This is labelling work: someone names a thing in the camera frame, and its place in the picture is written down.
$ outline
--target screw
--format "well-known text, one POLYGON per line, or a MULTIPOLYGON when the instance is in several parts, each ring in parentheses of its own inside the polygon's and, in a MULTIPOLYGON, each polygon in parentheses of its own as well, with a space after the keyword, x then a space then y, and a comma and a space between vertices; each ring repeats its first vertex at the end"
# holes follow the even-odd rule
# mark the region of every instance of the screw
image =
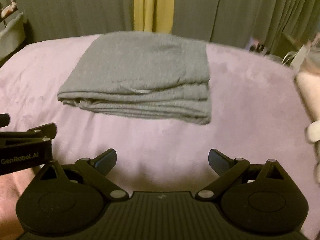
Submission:
POLYGON ((111 191, 111 193, 110 193, 110 196, 113 198, 122 198, 125 195, 126 195, 126 192, 124 190, 120 190, 120 189, 111 191))
POLYGON ((198 196, 201 198, 211 198, 213 195, 214 193, 211 190, 200 190, 198 192, 198 196))

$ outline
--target gray towel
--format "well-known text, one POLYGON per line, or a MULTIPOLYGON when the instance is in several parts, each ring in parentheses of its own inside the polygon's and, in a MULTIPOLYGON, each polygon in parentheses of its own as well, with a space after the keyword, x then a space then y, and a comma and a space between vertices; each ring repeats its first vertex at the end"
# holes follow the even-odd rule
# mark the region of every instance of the gray towel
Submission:
POLYGON ((205 48, 203 41, 170 34, 103 34, 60 87, 58 100, 104 114, 209 123, 205 48))

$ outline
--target bed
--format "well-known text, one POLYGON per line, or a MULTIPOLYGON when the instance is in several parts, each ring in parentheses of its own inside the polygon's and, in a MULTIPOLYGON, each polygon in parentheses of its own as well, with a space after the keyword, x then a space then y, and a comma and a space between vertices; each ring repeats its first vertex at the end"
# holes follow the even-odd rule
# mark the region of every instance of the bed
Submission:
MULTIPOLYGON (((0 113, 9 113, 12 120, 2 130, 55 122, 53 155, 62 164, 114 148, 117 164, 108 178, 130 193, 196 192, 217 177, 208 165, 212 148, 251 163, 277 159, 308 200, 302 231, 316 238, 320 230, 320 188, 313 176, 316 160, 313 145, 305 139, 310 120, 291 69, 241 49, 209 44, 210 124, 95 114, 58 102, 57 91, 97 37, 38 42, 11 57, 0 69, 0 113)), ((32 172, 3 178, 0 238, 12 239, 21 232, 14 203, 32 172)))

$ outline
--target yellow curtain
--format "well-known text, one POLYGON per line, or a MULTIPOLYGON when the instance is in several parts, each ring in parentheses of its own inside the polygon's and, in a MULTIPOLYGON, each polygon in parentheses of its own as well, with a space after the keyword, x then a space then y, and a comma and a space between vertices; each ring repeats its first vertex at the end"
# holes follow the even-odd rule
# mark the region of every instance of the yellow curtain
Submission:
POLYGON ((171 32, 174 0, 133 0, 133 8, 136 31, 171 32))

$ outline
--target logo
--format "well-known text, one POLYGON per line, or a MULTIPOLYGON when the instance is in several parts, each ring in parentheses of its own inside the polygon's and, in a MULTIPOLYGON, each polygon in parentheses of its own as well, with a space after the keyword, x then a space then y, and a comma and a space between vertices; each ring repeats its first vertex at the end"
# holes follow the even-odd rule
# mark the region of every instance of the logo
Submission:
POLYGON ((30 160, 30 159, 33 159, 33 158, 38 158, 39 157, 39 153, 34 153, 33 155, 32 154, 29 154, 29 155, 21 155, 19 157, 15 156, 13 158, 10 158, 10 159, 1 159, 1 164, 5 165, 5 164, 9 164, 9 163, 15 163, 15 162, 23 162, 25 160, 30 160))

